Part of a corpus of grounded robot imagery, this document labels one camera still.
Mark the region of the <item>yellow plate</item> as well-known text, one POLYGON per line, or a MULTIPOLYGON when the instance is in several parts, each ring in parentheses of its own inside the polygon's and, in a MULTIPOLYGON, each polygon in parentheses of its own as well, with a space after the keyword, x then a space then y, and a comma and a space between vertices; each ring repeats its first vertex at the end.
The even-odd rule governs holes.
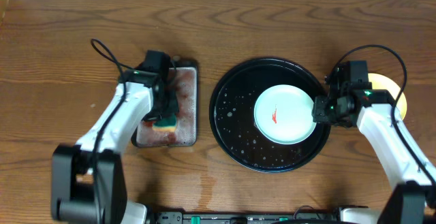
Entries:
MULTIPOLYGON (((369 73, 368 77, 373 89, 387 90, 393 98, 396 98, 396 96, 399 94, 399 91, 401 89, 400 86, 387 76, 376 73, 369 73)), ((404 93, 401 94, 396 107, 399 109, 401 119, 403 120, 407 114, 407 100, 404 93)))

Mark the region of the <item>green scrubbing sponge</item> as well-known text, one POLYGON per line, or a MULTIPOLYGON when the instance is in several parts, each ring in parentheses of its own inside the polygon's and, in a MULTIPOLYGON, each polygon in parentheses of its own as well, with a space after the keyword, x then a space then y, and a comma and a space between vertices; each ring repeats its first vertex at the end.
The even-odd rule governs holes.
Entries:
POLYGON ((159 121, 153 123, 152 129, 154 131, 162 132, 175 132, 177 128, 177 117, 176 114, 171 114, 169 116, 163 117, 159 121))

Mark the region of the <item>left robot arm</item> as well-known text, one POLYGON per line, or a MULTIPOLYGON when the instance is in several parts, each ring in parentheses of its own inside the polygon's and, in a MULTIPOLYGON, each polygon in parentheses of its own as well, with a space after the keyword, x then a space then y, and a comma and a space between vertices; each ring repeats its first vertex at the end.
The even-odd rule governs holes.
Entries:
POLYGON ((129 201, 122 155, 140 122, 165 110, 168 73, 127 70, 97 122, 73 146, 52 154, 50 211, 68 223, 146 223, 147 208, 129 201))

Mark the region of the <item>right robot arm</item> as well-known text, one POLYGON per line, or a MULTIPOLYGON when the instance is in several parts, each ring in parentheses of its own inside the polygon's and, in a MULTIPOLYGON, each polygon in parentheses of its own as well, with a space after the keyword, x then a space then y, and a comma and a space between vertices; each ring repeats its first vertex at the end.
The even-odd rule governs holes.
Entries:
POLYGON ((313 120, 340 127, 357 127, 369 141, 392 187, 380 212, 346 207, 343 223, 434 223, 426 207, 435 208, 435 166, 407 130, 405 96, 393 80, 370 74, 366 82, 334 82, 327 96, 315 98, 313 120))

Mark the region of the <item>light blue plate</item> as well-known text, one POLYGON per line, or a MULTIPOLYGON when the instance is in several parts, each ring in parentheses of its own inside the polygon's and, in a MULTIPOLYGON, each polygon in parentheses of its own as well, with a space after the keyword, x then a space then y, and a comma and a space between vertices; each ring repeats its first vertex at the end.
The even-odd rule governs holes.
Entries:
POLYGON ((291 145, 306 140, 315 130, 313 100, 288 84, 272 86, 257 98, 253 116, 257 128, 270 141, 291 145))

